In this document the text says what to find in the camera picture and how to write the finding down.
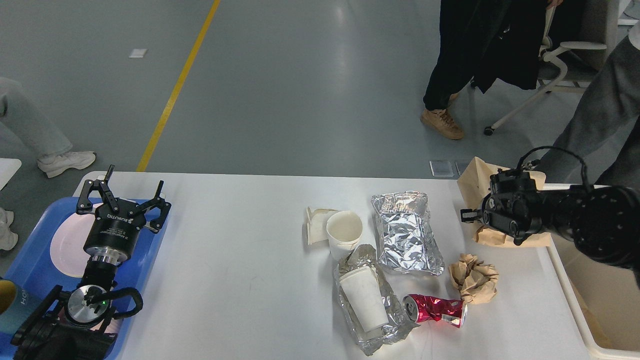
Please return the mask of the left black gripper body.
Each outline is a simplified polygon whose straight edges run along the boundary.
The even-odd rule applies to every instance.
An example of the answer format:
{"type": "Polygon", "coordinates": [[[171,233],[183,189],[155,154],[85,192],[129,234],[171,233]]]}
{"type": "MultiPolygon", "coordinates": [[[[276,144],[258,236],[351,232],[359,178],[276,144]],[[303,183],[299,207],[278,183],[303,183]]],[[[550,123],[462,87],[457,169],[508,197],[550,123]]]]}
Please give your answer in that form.
{"type": "Polygon", "coordinates": [[[110,210],[98,210],[94,223],[83,246],[85,253],[93,261],[109,264],[121,264],[131,258],[138,241],[140,231],[146,225],[142,213],[127,217],[112,214],[110,210]]]}

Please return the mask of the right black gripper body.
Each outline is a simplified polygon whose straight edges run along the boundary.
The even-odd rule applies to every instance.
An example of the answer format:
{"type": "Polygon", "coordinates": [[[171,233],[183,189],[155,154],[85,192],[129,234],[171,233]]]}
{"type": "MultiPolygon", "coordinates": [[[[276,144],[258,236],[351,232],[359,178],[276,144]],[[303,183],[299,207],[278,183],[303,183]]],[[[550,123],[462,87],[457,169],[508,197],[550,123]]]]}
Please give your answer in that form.
{"type": "Polygon", "coordinates": [[[499,231],[493,216],[495,214],[496,199],[493,194],[487,194],[480,205],[481,223],[484,227],[499,231]]]}

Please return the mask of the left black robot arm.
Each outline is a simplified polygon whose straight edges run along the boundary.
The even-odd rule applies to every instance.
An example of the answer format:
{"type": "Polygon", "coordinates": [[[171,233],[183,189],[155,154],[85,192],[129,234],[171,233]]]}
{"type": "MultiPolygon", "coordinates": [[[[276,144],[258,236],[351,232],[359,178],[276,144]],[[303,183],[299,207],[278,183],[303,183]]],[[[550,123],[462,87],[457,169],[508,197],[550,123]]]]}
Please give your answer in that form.
{"type": "Polygon", "coordinates": [[[3,360],[113,360],[121,350],[172,205],[162,181],[148,200],[116,197],[113,171],[50,205],[6,272],[15,291],[2,297],[3,360]]]}

